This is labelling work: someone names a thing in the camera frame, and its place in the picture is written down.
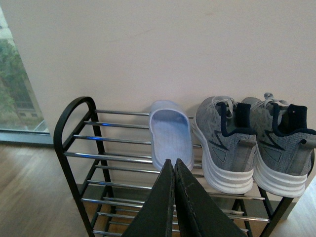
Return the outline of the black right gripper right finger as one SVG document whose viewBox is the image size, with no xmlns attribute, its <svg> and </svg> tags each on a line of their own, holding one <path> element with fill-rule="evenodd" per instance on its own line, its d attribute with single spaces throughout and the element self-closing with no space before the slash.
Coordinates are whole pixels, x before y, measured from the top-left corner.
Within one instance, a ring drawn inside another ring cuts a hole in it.
<svg viewBox="0 0 316 237">
<path fill-rule="evenodd" d="M 175 164 L 175 204 L 182 237 L 244 237 L 181 159 Z"/>
</svg>

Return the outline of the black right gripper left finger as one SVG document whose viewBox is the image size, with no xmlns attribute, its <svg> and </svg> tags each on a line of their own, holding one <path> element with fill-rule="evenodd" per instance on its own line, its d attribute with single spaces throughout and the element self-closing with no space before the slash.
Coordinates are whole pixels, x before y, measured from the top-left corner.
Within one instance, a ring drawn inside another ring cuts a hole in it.
<svg viewBox="0 0 316 237">
<path fill-rule="evenodd" d="M 170 237 L 174 212 L 174 169 L 167 159 L 156 179 L 148 199 L 123 237 Z"/>
</svg>

